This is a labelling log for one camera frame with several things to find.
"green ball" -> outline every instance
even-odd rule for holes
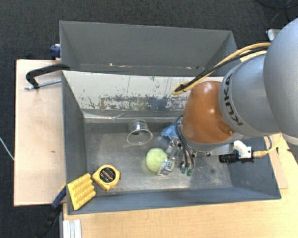
[[[146,166],[154,172],[158,172],[161,164],[168,155],[161,148],[152,148],[146,155]]]

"yellow cable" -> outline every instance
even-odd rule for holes
[[[275,150],[277,147],[279,147],[280,143],[282,142],[283,140],[283,137],[282,135],[280,135],[280,138],[277,142],[276,145],[274,145],[273,147],[271,147],[270,149],[266,150],[266,151],[256,151],[256,152],[253,152],[253,157],[254,158],[260,158],[260,157],[263,157],[264,155],[270,153],[271,151]]]
[[[234,58],[235,56],[240,55],[241,53],[248,51],[248,50],[252,50],[252,49],[256,49],[256,48],[263,48],[263,47],[268,47],[270,45],[270,42],[263,42],[263,43],[257,43],[257,44],[253,44],[253,45],[249,45],[246,46],[240,50],[235,51],[233,54],[229,55],[228,57],[224,58],[222,61],[220,61],[216,66],[221,65],[222,63]],[[191,85],[187,86],[186,88],[180,90],[180,91],[176,91],[176,89],[178,89],[181,85],[186,84],[188,82],[183,82],[179,85],[177,85],[173,90],[172,90],[172,95],[180,95],[183,94],[189,90],[191,90],[193,87],[195,87],[197,84],[199,84],[203,79],[205,79],[206,77],[210,76],[213,73],[210,72],[208,74],[206,74],[205,76],[201,77],[200,79],[198,79],[197,81],[195,81],[194,83],[192,83]]]

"tape measure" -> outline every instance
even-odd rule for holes
[[[118,183],[120,172],[112,165],[101,166],[93,175],[93,180],[105,191],[109,191]]]

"wooden table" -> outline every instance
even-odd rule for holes
[[[56,63],[18,60],[14,205],[50,204],[65,182],[61,85],[27,91],[28,71]],[[59,73],[39,77],[58,79]],[[83,238],[160,237],[298,237],[298,166],[283,141],[271,154],[282,199],[169,209],[67,215],[82,220]]]

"dark gray carpet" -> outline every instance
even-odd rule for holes
[[[262,0],[283,7],[284,0]],[[239,48],[298,17],[254,0],[0,0],[0,134],[14,150],[14,59],[50,59],[59,20],[231,30]],[[13,207],[13,161],[0,144],[0,238],[33,237],[47,206]],[[54,227],[47,237],[57,237]]]

